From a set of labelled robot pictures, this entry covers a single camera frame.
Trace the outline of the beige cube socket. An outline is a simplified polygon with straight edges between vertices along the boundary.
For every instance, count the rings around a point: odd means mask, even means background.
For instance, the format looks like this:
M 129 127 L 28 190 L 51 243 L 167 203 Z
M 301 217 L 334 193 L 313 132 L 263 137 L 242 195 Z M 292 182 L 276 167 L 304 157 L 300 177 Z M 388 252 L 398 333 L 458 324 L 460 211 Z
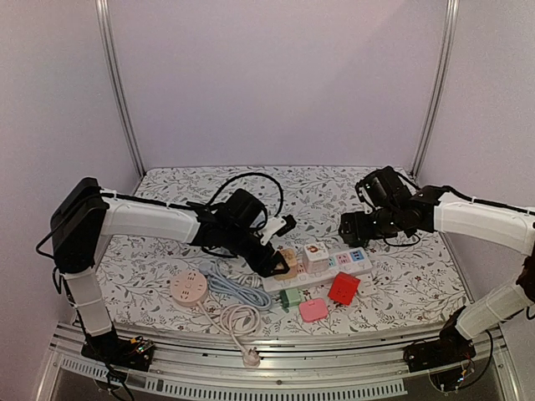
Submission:
M 284 248 L 280 250 L 281 255 L 284 258 L 284 261 L 288 265 L 288 272 L 284 274 L 277 274 L 274 278 L 277 281 L 291 280 L 298 275 L 298 259 L 296 253 L 293 249 Z

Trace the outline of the white power strip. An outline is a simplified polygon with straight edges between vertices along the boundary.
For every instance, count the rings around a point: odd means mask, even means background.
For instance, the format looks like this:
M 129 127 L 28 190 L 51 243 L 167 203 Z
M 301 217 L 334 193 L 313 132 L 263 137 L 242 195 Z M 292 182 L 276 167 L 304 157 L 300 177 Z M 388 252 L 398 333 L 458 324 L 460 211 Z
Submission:
M 331 283 L 340 273 L 359 277 L 373 269 L 371 260 L 362 247 L 337 251 L 329 256 L 329 267 L 322 272 L 308 273 L 303 264 L 298 265 L 295 277 L 277 280 L 276 277 L 262 278 L 263 290 L 268 294 L 277 294 L 288 289 L 307 289 Z

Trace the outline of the white floral cube socket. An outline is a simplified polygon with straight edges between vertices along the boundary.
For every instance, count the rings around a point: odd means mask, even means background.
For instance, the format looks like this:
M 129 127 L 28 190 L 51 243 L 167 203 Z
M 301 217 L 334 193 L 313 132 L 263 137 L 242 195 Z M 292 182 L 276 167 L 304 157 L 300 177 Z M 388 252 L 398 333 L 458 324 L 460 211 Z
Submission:
M 303 246 L 303 266 L 308 274 L 324 272 L 329 268 L 329 251 L 323 242 Z

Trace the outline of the green plug adapter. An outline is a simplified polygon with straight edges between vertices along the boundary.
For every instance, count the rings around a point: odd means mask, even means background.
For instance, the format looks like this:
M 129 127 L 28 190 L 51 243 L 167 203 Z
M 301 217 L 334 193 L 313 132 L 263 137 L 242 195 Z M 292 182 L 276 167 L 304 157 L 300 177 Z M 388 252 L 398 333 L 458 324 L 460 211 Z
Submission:
M 279 292 L 279 299 L 281 307 L 285 312 L 293 307 L 297 307 L 299 304 L 304 302 L 304 295 L 297 288 L 285 289 Z

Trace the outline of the red cube socket adapter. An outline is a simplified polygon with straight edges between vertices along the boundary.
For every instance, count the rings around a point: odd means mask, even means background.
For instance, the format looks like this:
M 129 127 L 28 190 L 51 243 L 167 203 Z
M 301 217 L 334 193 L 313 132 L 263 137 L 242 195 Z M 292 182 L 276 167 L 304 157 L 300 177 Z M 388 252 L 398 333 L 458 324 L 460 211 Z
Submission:
M 330 300 L 349 306 L 359 289 L 360 279 L 348 273 L 340 272 L 334 278 L 328 297 Z

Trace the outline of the pink plug adapter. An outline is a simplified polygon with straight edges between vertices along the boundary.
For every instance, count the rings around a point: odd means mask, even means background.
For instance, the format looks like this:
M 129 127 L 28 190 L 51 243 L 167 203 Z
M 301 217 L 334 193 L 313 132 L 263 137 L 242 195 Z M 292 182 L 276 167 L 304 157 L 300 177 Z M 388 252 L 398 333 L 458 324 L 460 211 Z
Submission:
M 329 314 L 329 310 L 323 298 L 314 298 L 301 302 L 298 305 L 298 310 L 301 318 L 306 323 L 325 319 Z

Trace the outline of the round pink power socket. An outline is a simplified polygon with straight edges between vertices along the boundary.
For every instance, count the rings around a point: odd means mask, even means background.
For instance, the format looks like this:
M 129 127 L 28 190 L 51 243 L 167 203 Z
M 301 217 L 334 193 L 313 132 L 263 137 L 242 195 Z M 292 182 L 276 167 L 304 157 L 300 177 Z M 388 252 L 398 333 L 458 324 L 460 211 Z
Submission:
M 170 281 L 171 297 L 181 307 L 195 307 L 208 296 L 208 282 L 199 271 L 183 271 Z

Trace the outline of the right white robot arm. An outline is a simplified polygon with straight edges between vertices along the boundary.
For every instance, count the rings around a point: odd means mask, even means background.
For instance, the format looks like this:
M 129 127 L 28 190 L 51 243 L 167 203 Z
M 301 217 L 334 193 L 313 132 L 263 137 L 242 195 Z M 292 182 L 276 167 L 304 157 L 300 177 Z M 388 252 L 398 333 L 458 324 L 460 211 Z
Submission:
M 344 243 L 367 246 L 400 233 L 438 233 L 454 251 L 473 296 L 436 340 L 405 348 L 411 372 L 475 357 L 475 338 L 533 306 L 533 207 L 465 195 L 449 185 L 418 186 L 391 166 L 371 171 L 354 189 L 364 209 L 341 216 Z

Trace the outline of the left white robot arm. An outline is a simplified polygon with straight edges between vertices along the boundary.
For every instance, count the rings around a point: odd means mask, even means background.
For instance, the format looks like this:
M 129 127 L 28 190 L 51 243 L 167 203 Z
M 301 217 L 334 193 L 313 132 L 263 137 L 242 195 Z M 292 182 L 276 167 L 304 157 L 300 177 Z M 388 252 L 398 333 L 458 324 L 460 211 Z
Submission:
M 102 291 L 103 265 L 117 241 L 155 238 L 194 246 L 206 254 L 242 258 L 254 273 L 269 278 L 289 271 L 272 238 L 295 226 L 281 207 L 269 213 L 243 188 L 224 201 L 212 197 L 176 204 L 107 190 L 85 177 L 53 213 L 35 251 L 53 261 L 56 290 L 66 294 L 84 335 L 83 356 L 146 370 L 154 355 L 152 341 L 122 338 Z

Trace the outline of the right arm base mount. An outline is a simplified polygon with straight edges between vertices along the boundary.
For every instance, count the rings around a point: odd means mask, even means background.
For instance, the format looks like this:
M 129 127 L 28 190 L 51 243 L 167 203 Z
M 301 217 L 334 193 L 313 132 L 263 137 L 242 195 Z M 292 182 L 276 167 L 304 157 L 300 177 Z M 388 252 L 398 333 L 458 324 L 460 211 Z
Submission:
M 405 347 L 403 352 L 409 371 L 427 371 L 431 384 L 443 393 L 458 390 L 466 376 L 474 372 L 475 356 L 472 342 L 459 345 L 446 339 L 414 342 Z

